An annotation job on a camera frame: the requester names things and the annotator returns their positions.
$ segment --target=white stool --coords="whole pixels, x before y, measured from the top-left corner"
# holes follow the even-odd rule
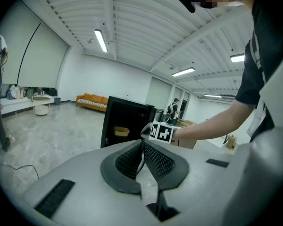
[[[38,105],[34,107],[35,115],[47,115],[48,114],[48,106],[46,105]]]

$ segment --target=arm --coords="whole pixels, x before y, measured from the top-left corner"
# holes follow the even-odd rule
[[[243,104],[235,100],[230,108],[211,119],[193,127],[177,130],[173,139],[207,140],[222,137],[237,130],[250,116],[254,108],[254,105]]]

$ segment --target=yellow object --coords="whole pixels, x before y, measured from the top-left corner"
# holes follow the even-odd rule
[[[124,127],[114,127],[114,135],[117,137],[127,137],[129,135],[129,129]]]

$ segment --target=ceiling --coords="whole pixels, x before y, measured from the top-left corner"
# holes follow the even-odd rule
[[[192,91],[229,95],[241,85],[244,53],[253,22],[244,6],[191,14],[178,0],[46,0],[85,54],[117,60],[153,72]],[[94,30],[101,29],[108,53]],[[194,67],[195,72],[172,74]]]

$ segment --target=person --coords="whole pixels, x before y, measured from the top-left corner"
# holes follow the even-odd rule
[[[175,114],[178,113],[177,109],[178,109],[178,104],[179,104],[179,99],[175,98],[174,102],[172,102],[171,105],[169,105],[167,113],[170,114],[170,118],[174,119]]]
[[[254,32],[245,48],[245,69],[233,104],[201,124],[176,130],[172,139],[205,140],[222,137],[237,130],[257,106],[255,119],[248,130],[252,141],[261,132],[274,127],[268,108],[264,115],[264,103],[260,100],[259,91],[283,59],[283,0],[192,1],[204,8],[229,2],[243,3],[252,12]],[[278,4],[281,4],[281,8],[275,9]]]

